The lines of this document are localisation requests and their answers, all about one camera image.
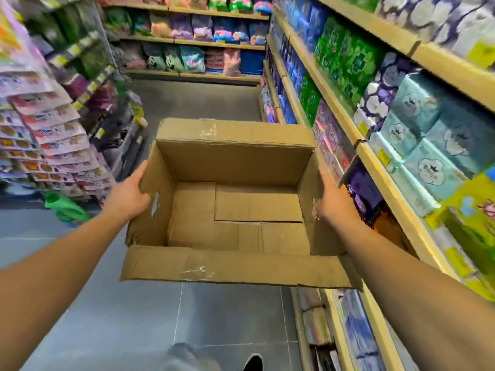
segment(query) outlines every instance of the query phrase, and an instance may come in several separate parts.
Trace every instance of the black shoe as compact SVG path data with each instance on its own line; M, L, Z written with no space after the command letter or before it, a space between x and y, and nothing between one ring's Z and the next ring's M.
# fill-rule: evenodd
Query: black shoe
M263 371L263 360L261 354L251 354L247 360L243 371Z

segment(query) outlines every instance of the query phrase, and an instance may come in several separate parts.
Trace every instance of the forearm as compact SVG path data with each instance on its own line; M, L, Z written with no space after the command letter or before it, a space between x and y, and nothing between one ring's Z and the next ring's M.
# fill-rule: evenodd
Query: forearm
M0 271L0 369L21 368L77 297L125 222L102 212Z
M361 222L337 231L422 371L492 367L495 309L487 301Z

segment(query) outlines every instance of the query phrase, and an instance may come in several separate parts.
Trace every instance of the cardboard box wall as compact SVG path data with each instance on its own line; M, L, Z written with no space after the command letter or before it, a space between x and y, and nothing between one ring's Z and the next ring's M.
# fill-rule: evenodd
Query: cardboard box wall
M163 120L133 219L121 280L357 287L335 231L316 218L323 193L301 125Z

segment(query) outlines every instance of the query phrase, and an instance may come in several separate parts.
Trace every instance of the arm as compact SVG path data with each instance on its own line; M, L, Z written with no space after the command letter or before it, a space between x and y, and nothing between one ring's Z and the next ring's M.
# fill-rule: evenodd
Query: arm
M122 227L146 209L146 162L115 186L102 212L77 230L0 271L0 369L22 367L90 278Z
M438 269L375 233L352 199L320 169L319 216L339 233L385 317L421 371L489 370L495 364L495 308Z

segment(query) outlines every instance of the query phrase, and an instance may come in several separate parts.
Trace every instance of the store aisle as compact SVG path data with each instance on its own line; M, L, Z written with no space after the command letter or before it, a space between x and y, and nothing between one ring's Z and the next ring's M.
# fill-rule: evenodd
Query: store aisle
M165 117L260 120L255 87L135 80L132 88L145 104L148 145ZM48 211L0 211L0 268L69 230ZM301 371L288 288L118 282L124 237L23 370L156 371L171 344L187 342L224 371L241 370L251 353L263 355L266 371Z

